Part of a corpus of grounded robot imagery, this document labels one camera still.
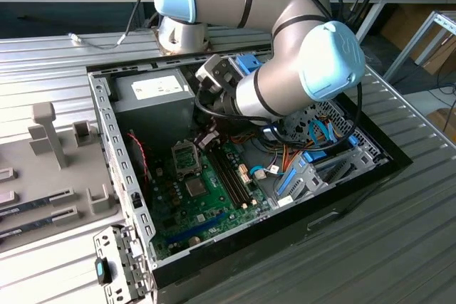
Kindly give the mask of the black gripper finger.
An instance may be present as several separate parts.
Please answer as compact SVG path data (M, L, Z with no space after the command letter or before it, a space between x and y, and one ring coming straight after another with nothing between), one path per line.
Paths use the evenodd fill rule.
M219 132L217 131L217 122L211 117L208 123L203 124L199 129L196 138L194 138L194 145L200 150L205 150L214 144L214 141L219 139Z

